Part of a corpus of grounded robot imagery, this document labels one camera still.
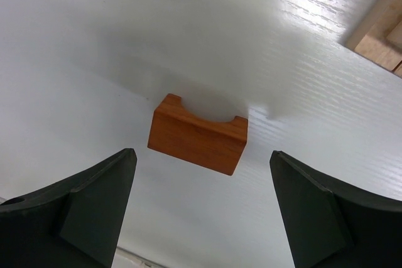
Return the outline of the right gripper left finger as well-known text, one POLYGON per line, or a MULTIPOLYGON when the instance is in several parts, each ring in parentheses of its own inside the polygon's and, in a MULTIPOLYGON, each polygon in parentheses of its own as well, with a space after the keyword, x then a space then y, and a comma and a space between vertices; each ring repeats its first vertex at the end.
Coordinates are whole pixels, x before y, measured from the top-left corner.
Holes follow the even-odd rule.
POLYGON ((111 267, 136 163, 126 148, 1 203, 1 267, 111 267))

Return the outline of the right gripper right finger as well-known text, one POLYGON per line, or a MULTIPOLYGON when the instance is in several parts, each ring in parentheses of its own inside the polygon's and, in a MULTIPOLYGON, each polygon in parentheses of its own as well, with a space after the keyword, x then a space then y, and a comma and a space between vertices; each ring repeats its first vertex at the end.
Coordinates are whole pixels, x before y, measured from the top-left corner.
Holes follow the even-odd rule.
POLYGON ((269 165, 295 267, 401 267, 401 202, 282 151, 269 165))

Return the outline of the red-brown notched block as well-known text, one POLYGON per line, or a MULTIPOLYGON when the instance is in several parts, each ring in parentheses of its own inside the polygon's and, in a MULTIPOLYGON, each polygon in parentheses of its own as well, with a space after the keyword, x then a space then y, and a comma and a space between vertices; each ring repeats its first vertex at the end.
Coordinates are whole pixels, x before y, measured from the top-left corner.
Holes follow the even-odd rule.
POLYGON ((246 147, 247 131, 243 117, 208 121, 184 108, 181 97, 168 94, 153 113, 148 148, 231 176, 246 147))

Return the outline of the light long wood block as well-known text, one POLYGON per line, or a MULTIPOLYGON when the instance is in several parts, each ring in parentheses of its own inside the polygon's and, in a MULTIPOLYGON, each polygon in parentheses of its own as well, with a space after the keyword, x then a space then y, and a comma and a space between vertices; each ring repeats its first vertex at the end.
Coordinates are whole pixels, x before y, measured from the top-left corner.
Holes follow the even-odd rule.
POLYGON ((401 20, 401 0, 376 0, 357 28, 345 42, 345 46, 354 48, 376 23, 390 23, 401 20))
POLYGON ((376 23, 357 44, 354 51, 401 77, 401 20, 376 23))

